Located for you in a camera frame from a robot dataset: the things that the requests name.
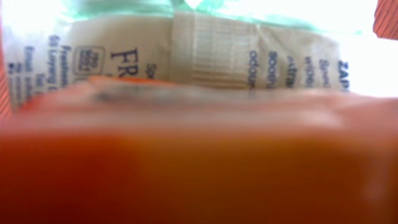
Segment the mint green wipes pack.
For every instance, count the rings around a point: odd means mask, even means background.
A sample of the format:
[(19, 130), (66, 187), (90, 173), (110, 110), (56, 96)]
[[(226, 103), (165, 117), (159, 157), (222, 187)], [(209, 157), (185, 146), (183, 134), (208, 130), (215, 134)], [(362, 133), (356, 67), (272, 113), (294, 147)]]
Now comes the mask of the mint green wipes pack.
[(91, 76), (213, 88), (351, 88), (337, 37), (178, 9), (169, 1), (1, 2), (11, 101)]

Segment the orange snack packet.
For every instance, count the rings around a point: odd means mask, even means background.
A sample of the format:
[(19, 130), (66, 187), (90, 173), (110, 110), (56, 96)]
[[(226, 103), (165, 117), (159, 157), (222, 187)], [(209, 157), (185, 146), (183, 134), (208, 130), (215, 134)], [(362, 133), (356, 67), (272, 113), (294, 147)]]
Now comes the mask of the orange snack packet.
[(396, 223), (397, 99), (94, 78), (1, 125), (2, 223)]

